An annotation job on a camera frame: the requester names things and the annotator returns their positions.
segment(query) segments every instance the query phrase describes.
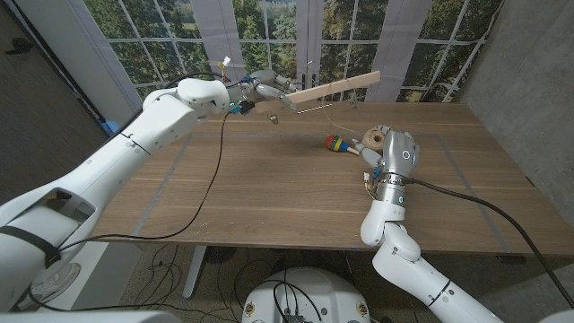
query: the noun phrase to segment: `forest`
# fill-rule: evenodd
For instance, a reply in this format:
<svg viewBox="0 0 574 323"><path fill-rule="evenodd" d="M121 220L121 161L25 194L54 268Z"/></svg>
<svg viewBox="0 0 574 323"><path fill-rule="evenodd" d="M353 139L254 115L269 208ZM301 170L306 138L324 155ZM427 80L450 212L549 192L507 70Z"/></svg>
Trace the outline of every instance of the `forest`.
<svg viewBox="0 0 574 323"><path fill-rule="evenodd" d="M421 87L424 90L401 90L397 100L442 101L448 91L448 87L442 84L452 84L457 79L474 49L474 41L487 31L500 1L471 0L458 30L454 31L464 0L434 0L419 39L453 39L471 43L450 46L432 41L417 43L403 86ZM85 0L85 3L107 39L131 39L111 41L110 46L133 84L169 81L183 74L177 52L188 73L210 70L194 12L188 1L157 1L168 28L163 24L153 0L124 0L123 3L139 37L161 39L171 35L174 38L197 39L191 42L133 40L138 35L117 0ZM295 79L296 0L232 0L232 3L246 71L252 73L271 67L275 72ZM385 20L387 0L359 0L351 35L354 5L354 0L324 1L322 38L336 43L324 43L321 46L320 83L368 73L372 68L377 51L376 41ZM365 44L361 43L362 40L375 43ZM468 71L463 73L460 82L455 85L460 86L464 82ZM138 87L137 90L144 97L157 88L159 86L153 85ZM366 89L357 89L360 98L365 93ZM340 96L328 99L339 100Z"/></svg>

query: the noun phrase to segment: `table leg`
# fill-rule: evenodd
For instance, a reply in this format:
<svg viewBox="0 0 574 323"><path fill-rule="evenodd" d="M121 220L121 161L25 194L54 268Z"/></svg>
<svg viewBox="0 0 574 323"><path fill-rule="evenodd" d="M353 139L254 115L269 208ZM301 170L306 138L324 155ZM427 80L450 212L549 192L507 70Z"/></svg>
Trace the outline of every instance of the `table leg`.
<svg viewBox="0 0 574 323"><path fill-rule="evenodd" d="M206 249L207 246L196 246L196 249L194 250L194 256L191 258L191 264L189 264L186 285L183 288L184 298L190 299L196 289L197 278L199 278L201 265L204 263Z"/></svg>

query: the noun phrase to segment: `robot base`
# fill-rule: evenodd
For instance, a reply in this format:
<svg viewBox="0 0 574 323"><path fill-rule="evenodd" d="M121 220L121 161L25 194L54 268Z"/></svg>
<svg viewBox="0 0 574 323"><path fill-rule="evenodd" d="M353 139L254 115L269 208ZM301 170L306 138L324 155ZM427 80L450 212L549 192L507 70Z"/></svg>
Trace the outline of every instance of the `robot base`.
<svg viewBox="0 0 574 323"><path fill-rule="evenodd" d="M370 323L370 315L365 299L343 278L326 270L299 267L287 269L271 275L256 287L245 301L241 315L243 323L282 322L273 293L274 287L283 282L299 287L315 303L323 322ZM297 289L280 284L275 289L279 305L289 323L319 322L317 312L311 302ZM296 301L299 311L296 312Z"/></svg>

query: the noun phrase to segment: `floor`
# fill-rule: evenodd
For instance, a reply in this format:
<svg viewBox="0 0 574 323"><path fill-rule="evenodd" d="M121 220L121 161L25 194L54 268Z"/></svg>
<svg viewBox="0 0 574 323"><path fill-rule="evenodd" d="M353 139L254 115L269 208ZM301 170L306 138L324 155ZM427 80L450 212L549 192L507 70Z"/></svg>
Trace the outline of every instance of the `floor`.
<svg viewBox="0 0 574 323"><path fill-rule="evenodd" d="M323 268L354 284L377 321L385 322L387 318L392 322L417 322L417 319L418 322L439 322L418 300L378 276L370 264L372 252L210 248L211 255L206 257L196 293L191 300L186 300L182 297L183 285L194 247L174 244L138 244L138 247L143 255L121 304L165 301L184 309L161 307L184 322L233 321L233 313L240 319L243 301L255 286L271 273L296 266ZM176 249L174 266L169 269ZM218 263L217 259L225 255L232 257ZM568 307L534 258L527 258L524 265L507 265L494 256L429 254L424 257L506 322L537 322ZM556 274L574 294L574 266L568 266L574 259L550 261L552 267L559 268ZM236 280L239 301L233 293Z"/></svg>

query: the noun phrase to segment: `table surface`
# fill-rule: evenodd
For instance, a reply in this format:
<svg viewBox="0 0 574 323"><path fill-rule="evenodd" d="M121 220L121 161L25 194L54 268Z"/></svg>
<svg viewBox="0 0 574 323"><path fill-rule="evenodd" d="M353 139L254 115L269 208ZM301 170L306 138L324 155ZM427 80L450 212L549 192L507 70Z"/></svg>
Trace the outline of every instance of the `table surface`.
<svg viewBox="0 0 574 323"><path fill-rule="evenodd" d="M411 132L420 145L414 178L497 205L545 255L574 255L574 230L465 105L362 103L353 109L345 102L278 116L276 126L265 113L228 117L221 167L201 212L187 230L164 241L368 249L360 227L371 204L363 186L363 172L370 170L360 157L327 150L325 138L336 134L350 143L386 125ZM93 235L159 236L184 227L215 171L222 118L214 116L152 156L109 205ZM404 225L423 251L532 253L514 227L481 205L410 185L405 208Z"/></svg>

